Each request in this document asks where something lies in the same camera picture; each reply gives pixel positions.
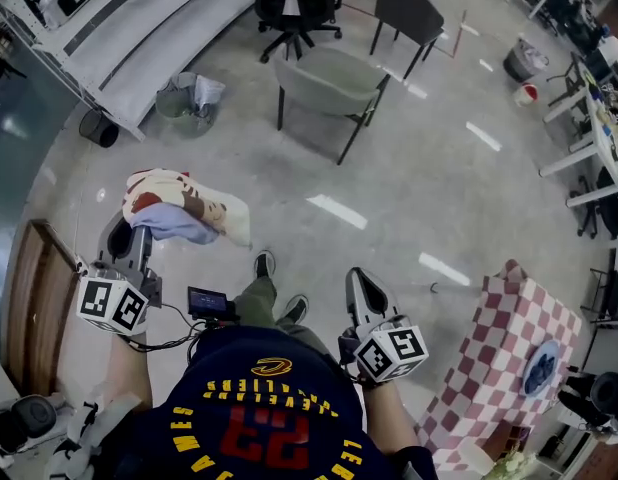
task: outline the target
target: folded cloth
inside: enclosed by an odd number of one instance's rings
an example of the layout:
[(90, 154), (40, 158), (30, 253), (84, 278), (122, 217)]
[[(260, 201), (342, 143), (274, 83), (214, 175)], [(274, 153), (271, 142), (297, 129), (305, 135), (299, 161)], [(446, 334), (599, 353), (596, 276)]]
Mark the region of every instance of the folded cloth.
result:
[(218, 232), (200, 222), (179, 206), (156, 203), (134, 213), (129, 221), (132, 228), (148, 226), (156, 240), (181, 236), (190, 242), (205, 245), (218, 238)]
[(251, 243), (249, 207), (237, 197), (200, 185), (185, 174), (151, 169), (129, 177), (122, 200), (122, 213), (127, 222), (156, 203), (169, 203), (184, 209), (236, 245)]

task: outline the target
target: metal rack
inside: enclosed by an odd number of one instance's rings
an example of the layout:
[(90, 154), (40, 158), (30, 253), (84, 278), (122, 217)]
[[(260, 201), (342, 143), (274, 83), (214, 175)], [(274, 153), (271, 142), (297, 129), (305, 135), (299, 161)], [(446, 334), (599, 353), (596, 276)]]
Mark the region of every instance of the metal rack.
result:
[(0, 0), (0, 15), (76, 96), (142, 141), (156, 92), (252, 4), (89, 0), (55, 30), (25, 0)]

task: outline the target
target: navy blue jersey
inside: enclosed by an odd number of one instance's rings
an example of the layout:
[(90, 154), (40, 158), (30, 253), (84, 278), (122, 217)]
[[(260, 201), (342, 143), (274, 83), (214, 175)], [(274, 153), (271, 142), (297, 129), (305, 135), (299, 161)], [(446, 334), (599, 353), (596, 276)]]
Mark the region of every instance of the navy blue jersey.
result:
[(400, 479), (431, 454), (384, 456), (362, 431), (353, 383), (329, 357), (283, 332), (226, 327), (202, 335), (167, 401), (129, 415), (103, 442), (97, 478)]

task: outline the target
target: jersey number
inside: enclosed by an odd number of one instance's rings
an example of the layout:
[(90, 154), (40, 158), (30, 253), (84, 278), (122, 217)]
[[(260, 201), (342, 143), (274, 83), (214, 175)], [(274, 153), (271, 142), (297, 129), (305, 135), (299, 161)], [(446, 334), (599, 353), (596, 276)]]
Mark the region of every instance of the jersey number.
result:
[(258, 441), (258, 429), (245, 425), (245, 407), (231, 408), (229, 427), (220, 443), (220, 452), (232, 457), (260, 462), (265, 459), (269, 468), (306, 469), (309, 466), (309, 421), (302, 415), (265, 408), (256, 409), (254, 423), (269, 428), (285, 428), (287, 416), (295, 418), (295, 428), (287, 432), (271, 432), (266, 446)]

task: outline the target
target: blue plate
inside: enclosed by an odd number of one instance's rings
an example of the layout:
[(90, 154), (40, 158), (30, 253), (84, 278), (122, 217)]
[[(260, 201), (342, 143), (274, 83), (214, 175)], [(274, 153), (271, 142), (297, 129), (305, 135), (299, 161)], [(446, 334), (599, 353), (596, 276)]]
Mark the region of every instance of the blue plate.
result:
[[(538, 362), (540, 361), (540, 358), (543, 355), (547, 356), (547, 360), (549, 360), (549, 359), (551, 359), (553, 357), (553, 359), (554, 359), (554, 361), (553, 361), (553, 370), (547, 376), (545, 381), (542, 384), (540, 384), (540, 386), (538, 386), (535, 390), (533, 390), (531, 392), (527, 392), (525, 390), (525, 386), (527, 385), (527, 379), (531, 375), (531, 369), (534, 366), (536, 366), (536, 364), (538, 364)], [(553, 377), (556, 374), (556, 370), (558, 368), (558, 361), (559, 361), (559, 359), (560, 359), (560, 344), (556, 340), (545, 341), (542, 345), (540, 345), (538, 347), (538, 350), (535, 351), (535, 353), (531, 356), (531, 359), (529, 359), (529, 361), (527, 362), (527, 366), (525, 368), (525, 373), (522, 376), (522, 389), (520, 390), (522, 395), (524, 395), (526, 397), (538, 396), (540, 394), (540, 392), (543, 389), (545, 389), (551, 383), (551, 381), (553, 380)]]

